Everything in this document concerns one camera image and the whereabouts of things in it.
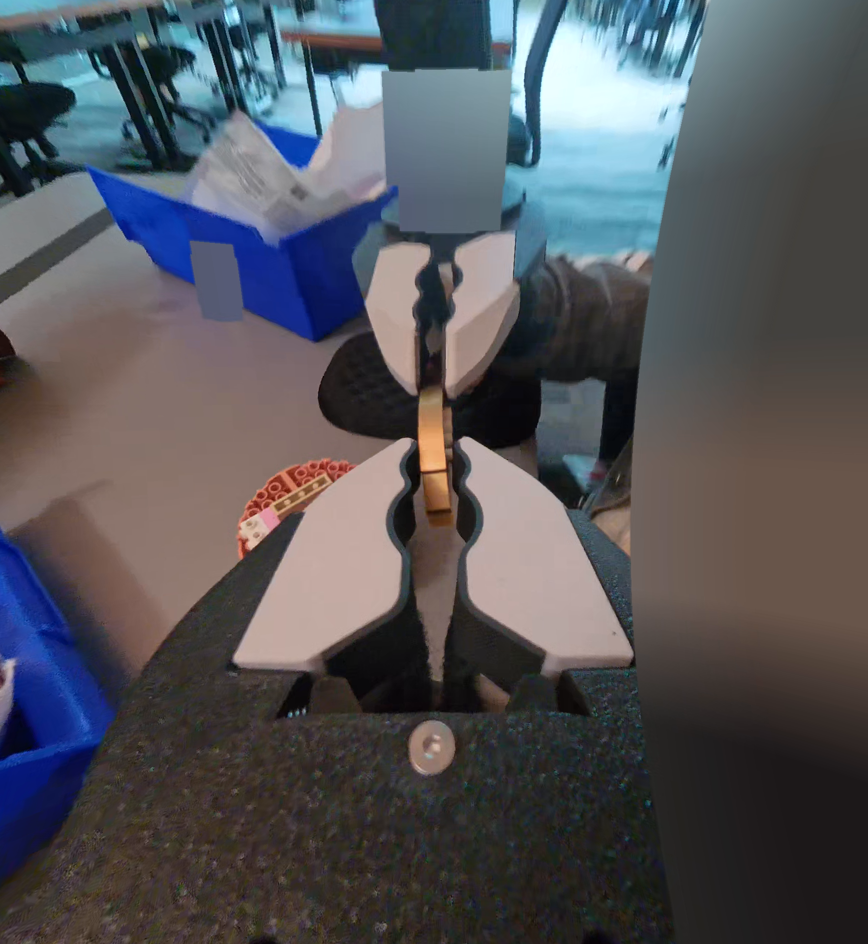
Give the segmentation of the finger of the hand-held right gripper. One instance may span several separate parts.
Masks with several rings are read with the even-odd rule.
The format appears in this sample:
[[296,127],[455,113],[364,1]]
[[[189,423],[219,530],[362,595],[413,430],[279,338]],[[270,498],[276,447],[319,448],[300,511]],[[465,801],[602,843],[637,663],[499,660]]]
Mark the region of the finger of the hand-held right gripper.
[[384,363],[408,395],[441,386],[441,279],[431,247],[393,243],[378,254],[366,311]]
[[447,398],[459,398],[485,374],[518,318],[516,242],[515,236],[480,236],[453,254],[459,283],[451,295],[441,356]]

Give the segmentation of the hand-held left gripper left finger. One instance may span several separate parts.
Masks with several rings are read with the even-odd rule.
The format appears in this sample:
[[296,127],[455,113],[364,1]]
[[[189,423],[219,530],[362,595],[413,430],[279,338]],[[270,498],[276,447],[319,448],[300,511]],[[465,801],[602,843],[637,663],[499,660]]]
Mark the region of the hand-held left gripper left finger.
[[348,472],[298,520],[234,652],[240,669],[322,669],[404,610],[414,440],[400,439]]

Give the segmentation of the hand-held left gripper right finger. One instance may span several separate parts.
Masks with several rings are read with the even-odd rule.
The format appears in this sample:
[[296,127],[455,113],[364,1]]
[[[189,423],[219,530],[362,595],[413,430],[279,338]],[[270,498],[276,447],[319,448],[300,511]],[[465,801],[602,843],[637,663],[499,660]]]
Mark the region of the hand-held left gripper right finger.
[[471,437],[453,449],[458,560],[453,641],[486,677],[630,667],[625,621],[565,506]]

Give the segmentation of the lego flower pot model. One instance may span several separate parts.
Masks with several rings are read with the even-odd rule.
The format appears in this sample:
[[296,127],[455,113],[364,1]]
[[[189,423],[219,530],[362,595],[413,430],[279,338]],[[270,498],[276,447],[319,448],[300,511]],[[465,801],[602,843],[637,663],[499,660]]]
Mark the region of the lego flower pot model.
[[287,466],[256,491],[239,519],[237,545],[243,560],[286,517],[302,513],[331,484],[357,466],[344,460],[323,458]]

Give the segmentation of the blue plastic bin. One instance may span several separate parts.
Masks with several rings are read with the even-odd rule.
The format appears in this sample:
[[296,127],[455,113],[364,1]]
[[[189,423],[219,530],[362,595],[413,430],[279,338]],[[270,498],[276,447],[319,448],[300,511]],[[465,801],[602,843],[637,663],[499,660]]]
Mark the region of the blue plastic bin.
[[[319,139],[251,121],[275,128],[277,147],[298,166],[312,156]],[[393,199],[391,189],[269,244],[248,226],[183,202],[181,192],[191,172],[179,195],[164,195],[91,166],[87,171],[122,234],[168,274],[198,288],[209,287],[212,277],[228,282],[239,290],[246,311],[310,341],[324,338],[362,311],[352,254]]]
[[0,885],[58,832],[115,712],[58,607],[0,527],[0,653],[14,705],[0,744]]

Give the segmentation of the gold curved lego piece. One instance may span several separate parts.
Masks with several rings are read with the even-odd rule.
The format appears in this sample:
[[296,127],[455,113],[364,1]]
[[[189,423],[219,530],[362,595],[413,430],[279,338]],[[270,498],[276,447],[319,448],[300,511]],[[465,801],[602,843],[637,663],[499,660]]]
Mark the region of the gold curved lego piece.
[[417,443],[428,523],[433,527],[451,526],[452,413],[439,384],[430,384],[419,392]]

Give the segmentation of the white paper bags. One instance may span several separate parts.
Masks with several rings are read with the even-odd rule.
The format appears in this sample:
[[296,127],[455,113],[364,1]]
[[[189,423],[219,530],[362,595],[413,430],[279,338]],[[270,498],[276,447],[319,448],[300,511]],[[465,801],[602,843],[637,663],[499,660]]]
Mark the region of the white paper bags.
[[340,107],[300,166],[275,128],[228,120],[188,175],[181,200],[256,230],[275,244],[387,190],[383,104]]

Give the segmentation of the person's right forearm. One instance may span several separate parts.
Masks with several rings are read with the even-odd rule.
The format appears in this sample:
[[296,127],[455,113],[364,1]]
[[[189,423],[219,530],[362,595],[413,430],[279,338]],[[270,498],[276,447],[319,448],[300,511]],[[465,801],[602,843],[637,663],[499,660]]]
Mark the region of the person's right forearm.
[[492,363],[519,380],[637,378],[654,255],[547,256],[521,284],[520,313]]

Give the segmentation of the black mesh chair seat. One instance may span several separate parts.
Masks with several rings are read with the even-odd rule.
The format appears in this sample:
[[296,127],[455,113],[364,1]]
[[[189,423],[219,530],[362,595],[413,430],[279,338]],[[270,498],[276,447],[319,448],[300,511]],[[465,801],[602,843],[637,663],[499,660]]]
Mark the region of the black mesh chair seat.
[[[415,438],[418,399],[390,374],[371,332],[347,339],[322,377],[318,402],[325,419],[342,431],[396,441]],[[451,404],[456,439],[471,437],[492,449],[530,439],[541,414],[537,380],[512,379],[494,371]]]

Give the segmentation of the red and white packet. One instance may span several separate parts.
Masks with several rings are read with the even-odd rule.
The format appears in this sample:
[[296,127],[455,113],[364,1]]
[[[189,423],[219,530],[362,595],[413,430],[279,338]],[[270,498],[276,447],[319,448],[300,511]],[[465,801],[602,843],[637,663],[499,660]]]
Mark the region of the red and white packet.
[[599,458],[583,454],[566,454],[562,457],[562,464],[585,496],[600,490],[612,466]]

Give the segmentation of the dark high-back chair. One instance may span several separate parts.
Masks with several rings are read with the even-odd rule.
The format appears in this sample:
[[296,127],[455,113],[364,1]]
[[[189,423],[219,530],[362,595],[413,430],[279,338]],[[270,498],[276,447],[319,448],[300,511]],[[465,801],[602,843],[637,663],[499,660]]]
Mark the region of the dark high-back chair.
[[373,10],[392,72],[492,65],[487,1],[374,1]]

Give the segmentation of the grey brown-edged table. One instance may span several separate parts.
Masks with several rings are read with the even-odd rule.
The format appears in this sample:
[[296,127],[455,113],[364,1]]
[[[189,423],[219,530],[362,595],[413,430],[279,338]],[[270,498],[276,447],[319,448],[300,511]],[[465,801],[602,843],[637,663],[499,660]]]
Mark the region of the grey brown-edged table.
[[[489,47],[493,64],[508,65],[516,36],[513,2],[489,2]],[[297,17],[292,11],[275,15],[275,29],[281,41],[297,44],[302,53],[306,85],[309,93],[315,133],[322,136],[322,115],[318,100],[316,77],[324,75],[314,59],[331,60],[344,65],[386,65],[384,49],[371,2],[357,4],[352,13],[329,15],[310,12]]]

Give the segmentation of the black office chair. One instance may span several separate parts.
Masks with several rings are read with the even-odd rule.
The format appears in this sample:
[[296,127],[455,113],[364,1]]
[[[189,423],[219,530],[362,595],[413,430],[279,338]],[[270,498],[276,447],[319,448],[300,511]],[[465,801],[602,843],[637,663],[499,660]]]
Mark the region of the black office chair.
[[175,119],[193,126],[204,145],[210,145],[217,128],[215,117],[202,109],[186,104],[175,85],[175,77],[184,72],[196,74],[196,54],[178,45],[147,44],[141,47],[144,65],[171,128]]
[[76,107],[72,88],[48,82],[0,87],[0,140],[25,181],[48,184],[79,173],[80,165],[60,159],[50,127]]

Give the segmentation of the long brown-edged table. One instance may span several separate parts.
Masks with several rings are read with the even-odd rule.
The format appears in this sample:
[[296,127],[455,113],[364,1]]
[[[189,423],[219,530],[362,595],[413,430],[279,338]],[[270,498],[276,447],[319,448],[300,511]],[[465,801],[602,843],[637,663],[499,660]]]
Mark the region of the long brown-edged table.
[[153,41],[168,41],[168,31],[158,22],[160,10],[190,34],[204,37],[229,112],[257,112],[236,62],[230,35],[233,26],[239,27],[251,75],[269,80],[274,95],[286,87],[271,2],[0,2],[0,34],[8,34],[28,62],[79,51],[102,54],[146,166],[157,172],[182,172],[195,159],[179,146],[138,40],[140,34],[147,34]]

